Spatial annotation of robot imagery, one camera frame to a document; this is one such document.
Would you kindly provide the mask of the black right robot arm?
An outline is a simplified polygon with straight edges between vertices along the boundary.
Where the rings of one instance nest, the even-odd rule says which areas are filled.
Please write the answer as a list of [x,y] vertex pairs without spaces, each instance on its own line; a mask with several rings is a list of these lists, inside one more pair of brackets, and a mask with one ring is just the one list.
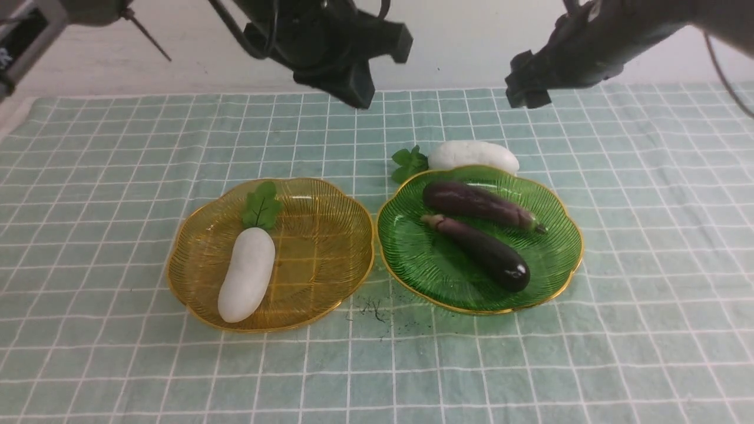
[[751,1],[566,1],[544,48],[511,60],[512,108],[550,104],[552,90],[592,88],[684,27],[752,55]]

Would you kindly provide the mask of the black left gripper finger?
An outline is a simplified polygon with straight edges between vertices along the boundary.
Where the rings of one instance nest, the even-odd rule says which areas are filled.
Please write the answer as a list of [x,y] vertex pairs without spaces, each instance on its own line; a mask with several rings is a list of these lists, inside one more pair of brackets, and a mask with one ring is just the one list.
[[370,64],[367,60],[317,75],[294,72],[293,79],[297,84],[327,93],[348,107],[359,110],[368,110],[375,95]]
[[396,64],[406,64],[413,36],[403,22],[385,21],[359,15],[348,25],[350,56],[356,61],[389,56]]

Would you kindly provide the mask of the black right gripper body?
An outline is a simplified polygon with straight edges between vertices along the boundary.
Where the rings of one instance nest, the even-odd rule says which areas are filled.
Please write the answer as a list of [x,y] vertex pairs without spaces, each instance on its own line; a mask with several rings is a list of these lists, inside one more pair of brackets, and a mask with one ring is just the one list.
[[589,1],[545,45],[548,89],[590,88],[689,24],[692,1]]

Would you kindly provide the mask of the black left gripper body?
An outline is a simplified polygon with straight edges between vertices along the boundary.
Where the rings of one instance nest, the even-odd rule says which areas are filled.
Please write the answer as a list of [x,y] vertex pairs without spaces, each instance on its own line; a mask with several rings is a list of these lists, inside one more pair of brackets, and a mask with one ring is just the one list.
[[255,59],[271,58],[299,74],[358,74],[346,23],[353,1],[235,1],[249,19],[240,45]]

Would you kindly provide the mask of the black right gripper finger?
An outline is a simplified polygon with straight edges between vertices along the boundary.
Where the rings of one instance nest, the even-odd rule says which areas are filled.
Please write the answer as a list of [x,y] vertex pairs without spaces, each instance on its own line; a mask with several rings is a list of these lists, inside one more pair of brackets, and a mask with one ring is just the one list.
[[532,51],[524,51],[511,60],[511,72],[505,78],[506,96],[511,108],[541,108],[551,104],[550,69]]

